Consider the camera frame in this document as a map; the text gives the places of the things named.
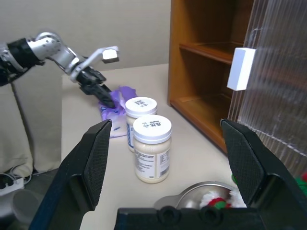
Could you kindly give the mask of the white jar with white lid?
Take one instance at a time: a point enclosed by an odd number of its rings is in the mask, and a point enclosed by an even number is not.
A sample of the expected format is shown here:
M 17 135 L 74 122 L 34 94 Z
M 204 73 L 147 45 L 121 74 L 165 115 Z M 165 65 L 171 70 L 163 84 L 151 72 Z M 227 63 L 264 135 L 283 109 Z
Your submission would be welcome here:
M 127 124 L 127 143 L 131 152 L 134 152 L 133 145 L 133 123 L 144 115 L 157 114 L 157 102 L 149 97 L 135 97 L 126 101 L 126 124 Z
M 135 173 L 143 182 L 156 184 L 169 174 L 171 121 L 161 115 L 145 115 L 133 123 Z

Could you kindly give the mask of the metal bowl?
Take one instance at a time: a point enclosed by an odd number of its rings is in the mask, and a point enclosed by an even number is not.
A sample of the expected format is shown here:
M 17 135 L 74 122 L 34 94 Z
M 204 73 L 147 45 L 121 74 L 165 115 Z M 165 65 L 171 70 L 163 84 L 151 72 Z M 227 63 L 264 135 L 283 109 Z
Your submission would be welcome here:
M 178 195 L 169 195 L 160 198 L 154 204 L 155 209 L 161 209 L 165 206 L 172 206 L 177 209 L 194 208 L 199 209 L 202 197 L 210 191 L 216 192 L 221 198 L 228 199 L 229 192 L 235 187 L 221 182 L 200 182 L 196 183 Z

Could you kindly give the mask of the white door handle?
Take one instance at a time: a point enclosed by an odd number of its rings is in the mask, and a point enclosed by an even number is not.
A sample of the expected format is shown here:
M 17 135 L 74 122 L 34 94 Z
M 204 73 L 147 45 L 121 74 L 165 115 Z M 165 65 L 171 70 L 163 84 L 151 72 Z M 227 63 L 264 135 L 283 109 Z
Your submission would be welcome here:
M 247 89 L 255 53 L 256 49 L 253 48 L 235 48 L 227 88 L 233 91 Z

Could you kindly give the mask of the white power strip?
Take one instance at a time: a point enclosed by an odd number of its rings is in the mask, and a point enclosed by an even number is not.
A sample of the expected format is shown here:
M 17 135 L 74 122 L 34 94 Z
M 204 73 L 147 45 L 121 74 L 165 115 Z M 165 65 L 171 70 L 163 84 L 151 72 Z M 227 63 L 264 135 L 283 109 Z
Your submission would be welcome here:
M 19 189 L 24 189 L 24 179 L 15 178 L 6 173 L 0 173 L 0 196 L 7 195 Z

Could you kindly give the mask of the purple tissue pack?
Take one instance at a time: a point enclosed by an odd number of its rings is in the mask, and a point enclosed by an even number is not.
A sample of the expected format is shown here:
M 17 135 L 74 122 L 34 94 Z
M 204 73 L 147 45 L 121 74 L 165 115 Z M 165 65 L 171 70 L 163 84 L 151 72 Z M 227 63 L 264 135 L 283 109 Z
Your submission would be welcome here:
M 126 127 L 126 107 L 125 103 L 137 97 L 136 90 L 129 86 L 121 86 L 110 92 L 111 98 L 115 103 L 115 108 L 104 107 L 100 102 L 99 110 L 102 120 L 111 120 L 112 128 L 110 138 L 117 138 L 127 135 Z

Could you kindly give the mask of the ribbed glass sliding door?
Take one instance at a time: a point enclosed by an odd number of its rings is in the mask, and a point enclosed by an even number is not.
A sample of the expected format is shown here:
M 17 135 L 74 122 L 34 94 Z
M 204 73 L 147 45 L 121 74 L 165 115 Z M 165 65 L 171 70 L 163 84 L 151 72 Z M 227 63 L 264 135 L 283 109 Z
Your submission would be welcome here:
M 307 0 L 254 0 L 244 47 L 256 53 L 228 118 L 255 131 L 299 177 L 307 173 Z

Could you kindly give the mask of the wooden cabinet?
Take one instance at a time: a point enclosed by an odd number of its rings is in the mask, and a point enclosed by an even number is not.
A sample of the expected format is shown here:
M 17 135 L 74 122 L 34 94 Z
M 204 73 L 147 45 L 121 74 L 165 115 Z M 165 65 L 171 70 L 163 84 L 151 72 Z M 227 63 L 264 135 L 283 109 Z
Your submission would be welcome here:
M 171 0 L 168 103 L 225 151 L 220 120 L 234 51 L 244 44 L 254 0 Z

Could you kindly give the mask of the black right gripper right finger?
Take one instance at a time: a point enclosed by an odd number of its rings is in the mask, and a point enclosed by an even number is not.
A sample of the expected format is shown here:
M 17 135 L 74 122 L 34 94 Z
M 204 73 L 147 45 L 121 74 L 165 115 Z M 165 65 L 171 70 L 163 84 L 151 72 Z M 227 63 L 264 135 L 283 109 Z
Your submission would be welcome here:
M 243 201 L 265 230 L 307 230 L 307 195 L 285 165 L 247 126 L 228 119 L 220 126 Z

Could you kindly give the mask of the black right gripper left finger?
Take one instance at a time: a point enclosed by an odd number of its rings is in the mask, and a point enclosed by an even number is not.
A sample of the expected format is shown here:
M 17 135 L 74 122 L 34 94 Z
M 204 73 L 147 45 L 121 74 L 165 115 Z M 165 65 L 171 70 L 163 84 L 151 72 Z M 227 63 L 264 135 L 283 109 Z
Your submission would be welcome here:
M 106 172 L 112 122 L 90 127 L 65 157 L 28 230 L 79 230 L 98 205 Z

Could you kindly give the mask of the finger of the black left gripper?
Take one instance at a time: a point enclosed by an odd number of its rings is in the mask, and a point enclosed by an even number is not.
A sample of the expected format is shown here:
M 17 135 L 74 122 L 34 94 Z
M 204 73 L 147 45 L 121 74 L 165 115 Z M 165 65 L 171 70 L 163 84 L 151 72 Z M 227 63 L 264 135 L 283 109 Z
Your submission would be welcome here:
M 107 108 L 115 108 L 115 103 L 110 95 L 111 90 L 105 85 L 96 84 L 93 88 L 93 95 Z

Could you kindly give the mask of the beige fabric cover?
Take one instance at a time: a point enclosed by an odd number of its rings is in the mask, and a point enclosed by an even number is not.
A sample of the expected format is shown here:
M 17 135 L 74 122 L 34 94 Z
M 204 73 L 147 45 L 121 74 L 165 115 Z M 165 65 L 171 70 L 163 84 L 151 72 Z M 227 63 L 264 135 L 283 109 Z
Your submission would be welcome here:
M 60 83 L 0 87 L 0 173 L 29 176 L 61 162 Z

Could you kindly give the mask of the grey round robot leg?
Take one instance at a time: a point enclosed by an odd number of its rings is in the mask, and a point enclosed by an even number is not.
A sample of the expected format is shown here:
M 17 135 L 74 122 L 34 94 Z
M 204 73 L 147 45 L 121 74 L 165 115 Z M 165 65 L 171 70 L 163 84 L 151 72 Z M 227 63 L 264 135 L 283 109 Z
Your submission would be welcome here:
M 0 230 L 27 230 L 42 199 L 27 189 L 0 196 Z

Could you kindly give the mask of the white plush snowman toy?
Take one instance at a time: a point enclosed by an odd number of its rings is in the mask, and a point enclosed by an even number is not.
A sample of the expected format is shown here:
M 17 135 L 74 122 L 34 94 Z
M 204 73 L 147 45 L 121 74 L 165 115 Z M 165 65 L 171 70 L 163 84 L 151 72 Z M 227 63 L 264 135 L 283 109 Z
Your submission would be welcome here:
M 307 196 L 307 172 L 303 173 L 300 177 L 296 178 L 300 189 Z M 229 198 L 222 198 L 217 192 L 210 191 L 203 195 L 200 208 L 205 206 L 221 208 L 246 208 L 246 204 L 238 189 L 231 190 L 229 192 Z

